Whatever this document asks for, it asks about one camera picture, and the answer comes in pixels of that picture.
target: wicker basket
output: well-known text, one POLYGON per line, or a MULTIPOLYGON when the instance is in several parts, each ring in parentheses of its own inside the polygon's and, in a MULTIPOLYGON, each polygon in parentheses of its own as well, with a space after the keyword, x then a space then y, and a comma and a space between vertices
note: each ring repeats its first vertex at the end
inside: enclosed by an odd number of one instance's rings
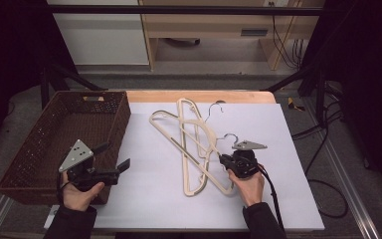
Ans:
MULTIPOLYGON (((58 92, 45 107, 0 181, 0 192, 23 204, 57 204, 58 168, 77 139, 109 142, 95 168, 115 168, 131 115, 126 92, 58 92)), ((92 202, 106 204, 107 186, 92 202)))

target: human hand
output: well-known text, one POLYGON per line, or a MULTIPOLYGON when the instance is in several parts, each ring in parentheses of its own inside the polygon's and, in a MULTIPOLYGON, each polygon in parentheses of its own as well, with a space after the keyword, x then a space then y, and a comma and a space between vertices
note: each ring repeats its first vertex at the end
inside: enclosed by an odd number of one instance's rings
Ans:
MULTIPOLYGON (((68 183, 68 175, 66 172, 63 173, 63 183, 64 185, 68 183)), ((99 182, 89 191, 82 192, 79 191, 75 186, 68 183, 64 187, 64 205, 65 207, 76 210, 76 211, 86 211, 90 205, 90 202, 97 197, 97 195, 104 188, 104 183, 99 182)))
POLYGON ((235 173, 228 169, 229 179, 237 185, 241 198, 247 207, 262 202, 265 178, 260 172, 249 178, 238 178, 235 173))

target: floor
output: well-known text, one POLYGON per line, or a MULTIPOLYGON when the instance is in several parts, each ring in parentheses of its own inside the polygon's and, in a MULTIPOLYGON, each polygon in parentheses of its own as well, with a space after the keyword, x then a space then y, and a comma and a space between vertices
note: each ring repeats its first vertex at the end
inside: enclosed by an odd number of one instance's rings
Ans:
MULTIPOLYGON (((202 39, 198 46, 164 40, 159 47, 156 66, 152 72, 148 68, 132 66, 109 66, 100 69, 79 66, 79 69, 86 79, 99 86, 125 90, 260 90, 294 72, 294 69, 285 64, 281 64, 275 72, 270 71, 266 59, 260 54, 261 47, 257 40, 202 39)), ((73 88, 80 87, 75 83, 70 84, 73 88)), ((299 98, 295 91, 298 84, 290 84, 275 93, 277 102, 283 107, 291 134, 315 125, 309 110, 313 106, 313 97, 299 98), (289 107, 289 98, 293 99, 294 108, 289 107)), ((332 97, 326 97, 327 104, 333 101, 332 97)), ((14 96, 10 102, 10 109, 11 112, 0 130, 0 178, 41 113, 39 89, 33 88, 14 96)), ((333 106, 330 111, 338 112, 339 107, 333 106)), ((308 167, 323 136, 324 130, 294 141, 303 168, 308 167)), ((330 149, 334 149, 335 156, 349 174, 353 187, 373 223, 374 233, 378 236, 363 234, 365 231, 360 229, 362 223, 357 221, 359 212, 356 208, 349 207, 348 213, 339 217, 338 214, 345 211, 345 203, 340 194, 331 187, 312 181, 311 189, 321 211, 331 214, 332 217, 322 215, 324 231, 292 232, 288 237, 382 238, 382 177, 380 172, 364 167, 362 152, 358 150, 357 142, 353 139, 344 118, 330 124, 328 145, 319 152, 308 174, 308 178, 325 181, 342 191, 339 175, 336 174, 330 159, 330 156, 333 156, 330 149)), ((0 227, 0 238, 41 238, 41 234, 45 232, 43 224, 49 207, 26 206, 11 201, 8 203, 11 206, 0 227)), ((104 232, 96 232, 95 236, 114 237, 113 233, 104 232)), ((144 235, 135 234, 133 237, 144 238, 144 235)), ((130 238, 130 235, 120 235, 120 238, 130 238)))

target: white table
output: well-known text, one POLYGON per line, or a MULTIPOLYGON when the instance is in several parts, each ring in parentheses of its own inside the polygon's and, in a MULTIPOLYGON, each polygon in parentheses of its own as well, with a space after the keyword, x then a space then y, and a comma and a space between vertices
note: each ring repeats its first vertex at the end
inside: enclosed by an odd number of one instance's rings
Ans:
MULTIPOLYGON (((209 180, 198 195, 187 197, 183 193, 181 153, 148 121, 150 115, 158 110, 177 115, 176 104, 133 102, 137 101, 133 100, 131 95, 132 114, 118 160, 121 162, 131 158, 131 167, 120 175, 119 184, 111 188, 107 205, 95 206, 95 228, 111 231, 246 230, 247 226, 242 216, 244 204, 237 189, 234 189, 232 195, 226 196, 209 180)), ((211 105, 197 103, 203 119, 207 117, 211 105)), ((223 112, 218 106, 212 107, 207 120, 207 125, 218 137, 225 133, 233 133, 240 141, 246 139, 268 146, 267 149, 256 149, 255 154, 259 163, 265 166, 275 186, 285 229, 324 229, 281 106, 221 106, 223 112)), ((169 122, 162 123, 175 138, 179 138, 177 126, 169 126, 169 122)), ((234 140, 232 137, 218 140, 217 147, 222 153, 231 154, 234 140)), ((197 182, 198 175, 195 172, 192 173, 194 179, 191 180, 197 182)), ((228 174, 215 155, 211 158, 210 172, 224 185, 229 183, 228 174)), ((269 203, 275 213, 270 194, 270 186, 266 182, 264 201, 269 203)), ((53 212, 57 208, 58 206, 54 206, 51 209, 45 228, 50 226, 53 212)))

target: gray floor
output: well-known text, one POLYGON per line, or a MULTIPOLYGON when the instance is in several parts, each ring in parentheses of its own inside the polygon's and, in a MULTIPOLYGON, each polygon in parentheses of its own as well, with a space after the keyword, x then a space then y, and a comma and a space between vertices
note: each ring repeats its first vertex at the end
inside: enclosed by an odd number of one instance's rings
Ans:
MULTIPOLYGON (((97 71, 103 68, 82 67, 81 70, 85 78, 99 86, 129 90, 258 90, 272 85, 292 72, 292 69, 286 66, 281 66, 276 72, 268 70, 263 56, 255 54, 261 50, 257 41, 202 40, 200 46, 161 42, 160 48, 153 72, 134 67, 125 67, 121 71, 119 67, 108 67, 104 71, 97 71)), ((301 112, 287 106, 288 97, 294 97, 297 106, 308 107, 305 104, 313 101, 312 98, 296 97, 297 84, 291 84, 276 93, 276 99, 283 106, 292 134, 313 126, 308 111, 301 112)), ((12 107, 14 110, 4 120, 0 130, 0 178, 41 113, 39 89, 33 88, 18 94, 11 100, 10 108, 12 107)), ((338 120, 330 126, 329 139, 382 238, 380 173, 364 168, 363 155, 344 121, 338 120)), ((302 166, 306 167, 319 147, 320 140, 319 136, 314 134, 297 140, 294 144, 302 166)), ((308 178, 321 179, 339 187, 324 150, 313 164, 308 178)), ((335 191, 316 183, 311 186, 322 210, 330 214, 338 214, 343 210, 343 201, 335 191)), ((3 236, 8 232, 44 233, 43 225, 48 213, 48 206, 26 206, 14 202, 0 228, 0 238, 8 238, 3 236)), ((322 216, 322 219, 324 231, 290 233, 289 238, 363 238, 351 211, 340 219, 325 216, 322 216)))

